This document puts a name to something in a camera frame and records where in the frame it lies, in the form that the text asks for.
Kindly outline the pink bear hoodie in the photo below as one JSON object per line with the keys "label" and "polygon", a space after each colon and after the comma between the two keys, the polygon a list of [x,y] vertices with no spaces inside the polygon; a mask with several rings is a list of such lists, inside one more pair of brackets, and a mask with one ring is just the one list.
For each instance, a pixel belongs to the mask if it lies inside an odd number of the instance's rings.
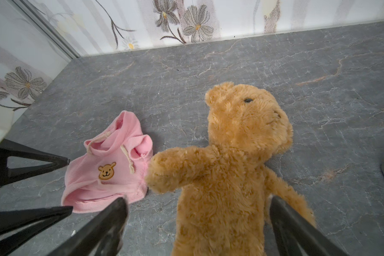
{"label": "pink bear hoodie", "polygon": [[67,167],[63,206],[73,207],[74,213],[91,213],[104,210],[119,197],[131,204],[146,196],[153,141],[143,134],[133,112],[122,111],[84,147],[86,153]]}

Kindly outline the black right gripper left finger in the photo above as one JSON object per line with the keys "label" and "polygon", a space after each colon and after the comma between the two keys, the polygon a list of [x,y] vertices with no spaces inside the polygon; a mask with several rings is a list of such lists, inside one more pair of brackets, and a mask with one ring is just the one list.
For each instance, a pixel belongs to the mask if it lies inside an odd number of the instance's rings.
{"label": "black right gripper left finger", "polygon": [[126,199],[119,197],[87,223],[69,240],[53,250],[51,256],[116,256],[122,248],[123,231],[129,215]]}

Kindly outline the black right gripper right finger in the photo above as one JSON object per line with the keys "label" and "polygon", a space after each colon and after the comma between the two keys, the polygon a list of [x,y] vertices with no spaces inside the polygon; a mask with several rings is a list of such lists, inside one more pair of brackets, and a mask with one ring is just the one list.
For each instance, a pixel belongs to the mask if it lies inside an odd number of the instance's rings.
{"label": "black right gripper right finger", "polygon": [[284,199],[268,197],[269,217],[281,256],[346,256],[343,250],[328,240]]}

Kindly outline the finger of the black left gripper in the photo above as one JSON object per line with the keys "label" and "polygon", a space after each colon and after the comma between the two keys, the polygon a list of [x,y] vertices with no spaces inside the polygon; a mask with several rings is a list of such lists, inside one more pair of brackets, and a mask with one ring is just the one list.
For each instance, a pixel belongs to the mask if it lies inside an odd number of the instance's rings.
{"label": "finger of the black left gripper", "polygon": [[68,166],[70,159],[4,139],[0,143],[0,187]]}
{"label": "finger of the black left gripper", "polygon": [[73,207],[0,212],[0,256],[7,256],[37,234],[71,215]]}

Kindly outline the brown plush teddy bear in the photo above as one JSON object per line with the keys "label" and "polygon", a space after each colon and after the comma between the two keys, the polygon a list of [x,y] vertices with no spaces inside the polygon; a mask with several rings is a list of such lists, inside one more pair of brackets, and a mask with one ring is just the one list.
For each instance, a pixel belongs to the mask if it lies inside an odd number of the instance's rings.
{"label": "brown plush teddy bear", "polygon": [[292,124],[274,96],[225,82],[205,102],[209,145],[157,153],[145,178],[155,193],[181,189],[172,255],[263,256],[270,195],[315,225],[306,199],[266,166],[293,143]]}

